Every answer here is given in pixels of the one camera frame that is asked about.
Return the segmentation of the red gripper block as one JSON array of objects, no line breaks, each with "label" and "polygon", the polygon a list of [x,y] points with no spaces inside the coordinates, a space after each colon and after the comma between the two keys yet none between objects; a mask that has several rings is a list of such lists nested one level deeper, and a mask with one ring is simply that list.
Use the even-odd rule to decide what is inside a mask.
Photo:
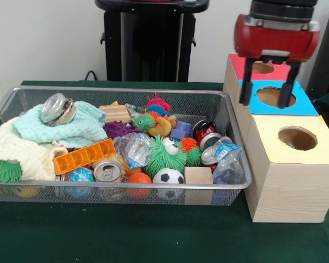
[{"label": "red gripper block", "polygon": [[253,84],[251,82],[254,59],[264,56],[289,61],[290,70],[282,85],[277,106],[288,106],[294,82],[299,74],[300,62],[313,55],[320,37],[320,25],[316,21],[304,24],[253,18],[240,14],[234,29],[235,51],[245,60],[245,70],[239,103],[248,106]]}]

